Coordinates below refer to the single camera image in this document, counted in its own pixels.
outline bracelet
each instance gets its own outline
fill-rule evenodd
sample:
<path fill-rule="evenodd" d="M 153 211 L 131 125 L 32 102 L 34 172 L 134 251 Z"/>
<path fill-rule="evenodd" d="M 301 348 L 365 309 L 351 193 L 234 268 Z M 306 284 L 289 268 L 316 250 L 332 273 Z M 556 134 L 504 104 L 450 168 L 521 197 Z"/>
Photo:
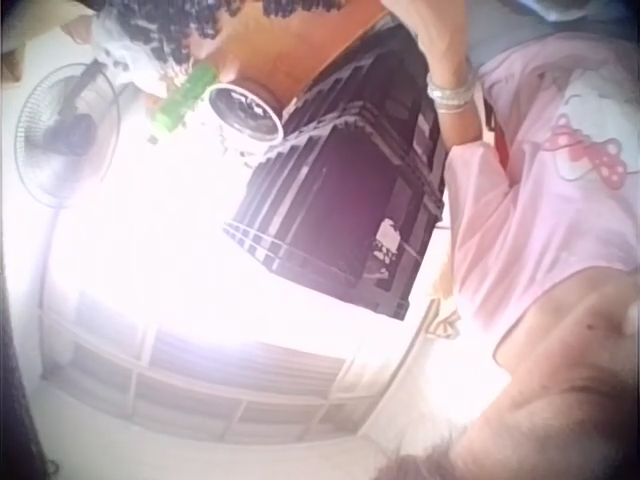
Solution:
<path fill-rule="evenodd" d="M 463 107 L 473 100 L 476 90 L 476 75 L 469 68 L 469 77 L 465 85 L 461 88 L 447 89 L 440 88 L 433 83 L 431 73 L 427 74 L 427 95 L 437 106 L 441 107 Z"/>
<path fill-rule="evenodd" d="M 435 103 L 436 113 L 460 113 L 471 104 L 471 101 L 465 103 L 464 105 L 447 105 L 441 103 Z"/>

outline wooden table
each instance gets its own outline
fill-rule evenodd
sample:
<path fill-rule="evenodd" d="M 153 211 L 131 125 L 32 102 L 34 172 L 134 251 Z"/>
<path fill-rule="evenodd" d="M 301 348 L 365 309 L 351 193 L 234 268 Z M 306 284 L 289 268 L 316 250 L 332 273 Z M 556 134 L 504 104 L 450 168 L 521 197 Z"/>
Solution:
<path fill-rule="evenodd" d="M 260 82 L 287 105 L 386 13 L 379 0 L 347 0 L 338 12 L 266 18 L 261 3 L 249 3 L 223 19 L 220 43 L 206 61 Z"/>

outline pink t-shirt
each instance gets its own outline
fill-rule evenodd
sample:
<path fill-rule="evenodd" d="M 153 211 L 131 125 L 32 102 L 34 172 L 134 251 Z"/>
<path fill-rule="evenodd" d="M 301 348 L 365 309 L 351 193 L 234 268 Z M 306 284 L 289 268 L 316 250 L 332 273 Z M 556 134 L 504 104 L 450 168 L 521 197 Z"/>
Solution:
<path fill-rule="evenodd" d="M 452 149 L 445 172 L 455 293 L 495 350 L 546 290 L 580 270 L 640 265 L 640 101 L 634 46 L 561 34 L 480 72 L 503 127 Z"/>

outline electric fan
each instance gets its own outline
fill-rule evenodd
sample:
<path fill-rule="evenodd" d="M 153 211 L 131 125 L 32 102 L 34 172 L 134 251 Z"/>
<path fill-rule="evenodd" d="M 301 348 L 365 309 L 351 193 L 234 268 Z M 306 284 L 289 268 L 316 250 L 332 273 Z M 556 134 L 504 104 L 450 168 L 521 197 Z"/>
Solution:
<path fill-rule="evenodd" d="M 118 95 L 100 62 L 53 71 L 18 118 L 15 158 L 22 183 L 46 206 L 70 206 L 104 178 L 119 130 Z"/>

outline green bottle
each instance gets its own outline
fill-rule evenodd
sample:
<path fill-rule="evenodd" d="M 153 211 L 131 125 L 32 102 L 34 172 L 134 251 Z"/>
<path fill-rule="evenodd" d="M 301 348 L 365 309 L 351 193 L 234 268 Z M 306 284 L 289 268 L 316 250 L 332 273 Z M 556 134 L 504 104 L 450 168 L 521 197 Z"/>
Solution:
<path fill-rule="evenodd" d="M 184 118 L 193 110 L 207 88 L 217 80 L 218 72 L 211 65 L 196 65 L 187 80 L 156 110 L 151 119 L 149 143 L 155 145 L 159 139 L 170 135 L 182 125 Z"/>

